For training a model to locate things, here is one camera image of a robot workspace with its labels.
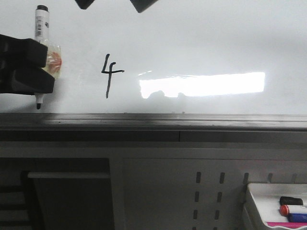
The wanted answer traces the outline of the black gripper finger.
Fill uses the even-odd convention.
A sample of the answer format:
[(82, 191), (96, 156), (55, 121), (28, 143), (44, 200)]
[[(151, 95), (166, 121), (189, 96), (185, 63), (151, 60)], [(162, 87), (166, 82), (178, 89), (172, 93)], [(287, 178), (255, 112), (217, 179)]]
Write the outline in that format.
[(45, 67), (48, 47), (31, 38), (17, 39), (0, 35), (0, 70), (12, 69), (23, 63)]
[(55, 79), (41, 68), (19, 66), (0, 72), (0, 92), (22, 95), (53, 93)]

